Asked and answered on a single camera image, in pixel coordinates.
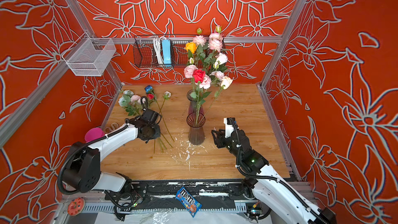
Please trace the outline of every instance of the pink carnation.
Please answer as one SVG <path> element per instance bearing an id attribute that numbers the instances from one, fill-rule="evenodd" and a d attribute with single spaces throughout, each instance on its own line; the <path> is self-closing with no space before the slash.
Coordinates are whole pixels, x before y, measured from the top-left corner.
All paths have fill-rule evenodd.
<path id="1" fill-rule="evenodd" d="M 222 80 L 222 78 L 225 76 L 223 72 L 221 71 L 214 71 L 211 72 L 210 75 L 214 75 L 217 79 Z"/>
<path id="2" fill-rule="evenodd" d="M 222 36 L 220 33 L 214 32 L 210 34 L 209 39 L 217 39 L 222 41 Z"/>
<path id="3" fill-rule="evenodd" d="M 210 39 L 209 40 L 209 48 L 211 50 L 217 50 L 218 52 L 221 52 L 222 42 L 217 39 Z"/>
<path id="4" fill-rule="evenodd" d="M 206 43 L 206 38 L 204 37 L 204 36 L 195 36 L 194 38 L 193 38 L 193 42 L 196 44 L 196 45 L 202 45 L 202 46 L 204 46 L 205 45 L 205 43 Z"/>
<path id="5" fill-rule="evenodd" d="M 198 68 L 195 65 L 188 65 L 184 68 L 184 75 L 185 78 L 192 78 L 192 74 L 195 70 L 197 70 Z"/>
<path id="6" fill-rule="evenodd" d="M 208 89 L 210 87 L 211 79 L 208 75 L 205 75 L 203 82 L 199 85 L 200 88 Z"/>

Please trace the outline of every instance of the wooden table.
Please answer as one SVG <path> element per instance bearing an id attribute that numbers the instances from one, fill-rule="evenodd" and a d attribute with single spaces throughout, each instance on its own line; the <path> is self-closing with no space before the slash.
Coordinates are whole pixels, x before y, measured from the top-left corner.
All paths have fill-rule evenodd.
<path id="1" fill-rule="evenodd" d="M 123 90 L 130 89 L 143 96 L 144 87 L 126 85 Z M 203 127 L 206 139 L 200 146 L 194 146 L 188 141 L 189 127 L 186 117 L 189 101 L 186 94 L 192 86 L 165 84 L 154 85 L 153 88 L 159 104 L 163 102 L 162 96 L 165 91 L 172 93 L 172 97 L 164 104 L 162 114 L 174 141 L 168 134 L 164 122 L 160 122 L 162 134 L 172 147 L 163 139 L 167 150 L 162 152 L 157 142 L 154 153 L 153 140 L 146 144 L 140 139 L 135 139 L 108 155 L 101 163 L 102 171 L 119 172 L 133 180 L 243 178 L 234 166 L 235 157 L 225 148 L 218 149 L 211 135 L 211 130 L 225 128 L 224 117 L 235 117 L 239 128 L 249 137 L 251 147 L 263 155 L 282 177 L 289 177 L 256 85 L 232 84 L 222 92 L 206 115 Z M 205 112 L 213 100 L 213 95 L 214 93 L 211 93 L 203 104 Z M 155 102 L 150 108 L 159 111 Z M 121 126 L 126 117 L 127 112 L 116 103 L 106 126 L 109 127 L 112 123 Z"/>

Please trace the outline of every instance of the blue rose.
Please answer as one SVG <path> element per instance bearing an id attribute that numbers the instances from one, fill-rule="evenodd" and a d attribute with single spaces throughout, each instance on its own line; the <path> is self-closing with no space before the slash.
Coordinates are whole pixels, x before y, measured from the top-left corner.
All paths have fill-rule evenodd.
<path id="1" fill-rule="evenodd" d="M 145 92 L 146 93 L 149 93 L 149 92 L 151 92 L 152 91 L 152 86 L 151 85 L 148 85 L 146 88 L 145 88 Z"/>

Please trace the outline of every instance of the red rose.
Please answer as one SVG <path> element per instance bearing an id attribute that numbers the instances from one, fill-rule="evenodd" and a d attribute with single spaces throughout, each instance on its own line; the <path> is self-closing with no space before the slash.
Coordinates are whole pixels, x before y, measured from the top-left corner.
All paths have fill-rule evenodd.
<path id="1" fill-rule="evenodd" d="M 192 76 L 195 79 L 195 82 L 198 83 L 203 82 L 203 79 L 205 78 L 206 72 L 203 70 L 197 69 L 193 72 Z"/>

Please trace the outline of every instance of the white wire basket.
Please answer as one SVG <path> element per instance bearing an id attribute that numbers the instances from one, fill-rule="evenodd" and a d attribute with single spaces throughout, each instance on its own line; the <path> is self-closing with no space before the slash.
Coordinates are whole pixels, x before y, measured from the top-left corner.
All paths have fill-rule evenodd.
<path id="1" fill-rule="evenodd" d="M 116 52 L 112 38 L 102 50 L 96 49 L 89 38 L 82 39 L 82 42 L 76 53 L 65 62 L 77 76 L 102 76 Z"/>

